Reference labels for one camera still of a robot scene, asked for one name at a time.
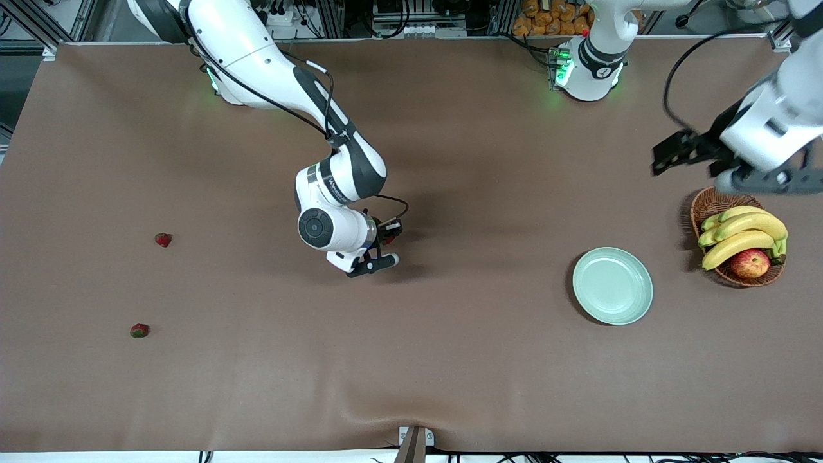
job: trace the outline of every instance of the bread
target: bread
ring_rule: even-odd
[[[546,26],[546,35],[558,35],[560,33],[560,20],[553,19],[548,26]]]
[[[514,20],[512,26],[512,34],[514,35],[528,35],[528,30],[532,28],[532,20],[525,16],[521,16]]]
[[[561,21],[560,35],[574,35],[574,24],[570,21]]]
[[[565,8],[562,11],[560,11],[559,19],[561,21],[571,21],[571,20],[573,20],[574,19],[574,13],[575,13],[576,10],[577,10],[577,8],[574,7],[574,4],[566,3]]]
[[[588,22],[586,22],[586,16],[580,16],[574,19],[574,33],[577,35],[583,34],[584,31],[588,30]]]
[[[534,17],[534,25],[535,26],[548,26],[551,24],[552,20],[555,18],[551,17],[551,13],[549,12],[539,12]]]
[[[534,17],[534,15],[540,12],[540,4],[537,0],[523,0],[521,9],[523,10],[524,15]]]
[[[640,32],[646,26],[646,21],[643,18],[643,13],[640,10],[634,10],[632,12],[635,14],[635,17],[637,18],[637,31]]]

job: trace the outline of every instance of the wicker basket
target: wicker basket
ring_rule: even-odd
[[[691,208],[689,210],[691,227],[692,230],[695,232],[695,236],[700,236],[700,226],[703,224],[704,220],[713,216],[714,214],[719,214],[727,209],[734,208],[736,206],[754,206],[756,208],[763,208],[763,205],[760,204],[757,201],[757,199],[754,199],[754,197],[752,196],[735,196],[730,194],[720,194],[715,192],[714,188],[707,188],[703,191],[700,191],[697,194],[697,196],[695,196],[694,200],[692,200]],[[780,277],[780,274],[783,273],[783,268],[785,266],[785,256],[783,256],[782,262],[776,264],[773,261],[773,264],[769,268],[769,271],[759,278],[740,278],[736,276],[732,272],[732,269],[729,266],[728,261],[720,264],[720,266],[714,269],[714,271],[717,272],[718,275],[720,275],[724,280],[726,280],[729,283],[732,283],[737,287],[754,288],[758,286],[765,286],[769,283],[772,283],[774,280]]]

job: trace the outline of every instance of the strawberry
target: strawberry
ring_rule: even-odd
[[[128,332],[133,338],[145,338],[149,335],[149,325],[138,323],[134,325]]]
[[[169,247],[169,243],[171,242],[171,235],[166,233],[157,233],[155,235],[155,243],[165,248]]]

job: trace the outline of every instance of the cable connector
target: cable connector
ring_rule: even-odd
[[[328,146],[332,147],[333,149],[338,149],[339,147],[348,143],[349,140],[349,134],[343,131],[342,133],[335,133],[331,137],[326,138],[326,143],[328,143]]]

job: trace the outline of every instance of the green led light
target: green led light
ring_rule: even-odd
[[[574,61],[571,59],[566,62],[560,69],[557,70],[557,78],[555,83],[560,86],[564,86],[566,83],[569,82],[569,75],[574,70]]]

